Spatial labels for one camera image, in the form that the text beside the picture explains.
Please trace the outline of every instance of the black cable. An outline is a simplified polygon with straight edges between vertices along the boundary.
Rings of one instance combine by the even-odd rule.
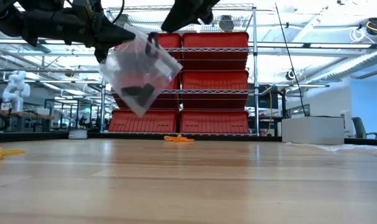
[[[274,2],[274,4],[276,5],[276,11],[277,11],[278,19],[280,21],[282,36],[284,37],[284,42],[286,43],[288,57],[289,57],[289,61],[291,63],[291,67],[292,67],[292,73],[295,76],[296,84],[298,85],[298,88],[299,88],[300,104],[302,105],[303,113],[305,114],[305,116],[307,116],[306,111],[305,111],[305,106],[303,105],[302,90],[300,90],[300,85],[299,85],[299,82],[298,82],[298,78],[296,77],[296,72],[295,72],[294,64],[292,63],[291,53],[289,53],[289,47],[288,47],[286,35],[284,33],[284,28],[282,28],[282,22],[281,22],[280,12],[278,11],[277,2]]]
[[[122,16],[122,12],[124,11],[124,8],[125,8],[125,0],[122,0],[121,10],[119,11],[118,15],[113,20],[113,24],[115,24],[116,21],[118,21],[118,19]]]

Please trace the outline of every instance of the white box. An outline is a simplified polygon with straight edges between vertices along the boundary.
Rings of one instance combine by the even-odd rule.
[[[283,119],[282,141],[300,144],[344,144],[343,118],[305,117]]]

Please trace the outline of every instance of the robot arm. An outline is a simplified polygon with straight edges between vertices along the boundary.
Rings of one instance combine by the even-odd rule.
[[[24,97],[30,95],[30,86],[24,83],[25,78],[26,72],[14,72],[13,75],[9,76],[9,82],[2,94],[2,110],[9,110],[13,107],[12,102],[14,102],[14,110],[22,111]]]
[[[211,24],[213,21],[212,8],[220,0],[175,0],[161,29],[166,32],[175,32],[189,24]]]
[[[24,9],[19,11],[14,3]],[[64,8],[64,0],[0,0],[0,31],[11,37],[21,36],[36,47],[39,37],[84,43],[95,48],[98,62],[115,45],[136,36],[112,24],[104,15],[100,0],[74,0]]]

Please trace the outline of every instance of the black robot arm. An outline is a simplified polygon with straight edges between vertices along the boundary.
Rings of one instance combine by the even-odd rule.
[[[175,0],[161,29],[175,32],[189,24],[211,24],[213,21],[212,8],[220,0]]]
[[[18,2],[25,11],[19,11]],[[64,0],[0,0],[0,31],[22,37],[36,47],[39,37],[83,43],[95,48],[97,61],[108,50],[135,38],[132,32],[112,24],[103,13],[100,0],[74,0],[64,8]]]

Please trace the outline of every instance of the pole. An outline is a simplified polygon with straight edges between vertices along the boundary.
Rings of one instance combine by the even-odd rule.
[[[287,115],[287,102],[286,102],[286,90],[281,90],[281,107],[282,107],[282,118],[288,118]]]
[[[79,100],[77,100],[77,118],[75,120],[75,128],[78,128],[78,120],[79,120]]]
[[[256,7],[253,7],[253,79],[255,87],[255,128],[259,136],[259,82],[258,82],[258,38],[256,33]]]
[[[103,78],[101,82],[101,117],[100,117],[100,132],[104,131],[104,118],[106,109],[106,79]]]
[[[60,116],[60,129],[62,128],[63,126],[63,110],[64,110],[64,103],[62,103],[62,115]]]
[[[72,127],[72,122],[71,122],[71,120],[72,120],[72,105],[70,105],[71,106],[71,108],[70,108],[70,120],[68,121],[68,126],[71,128]]]

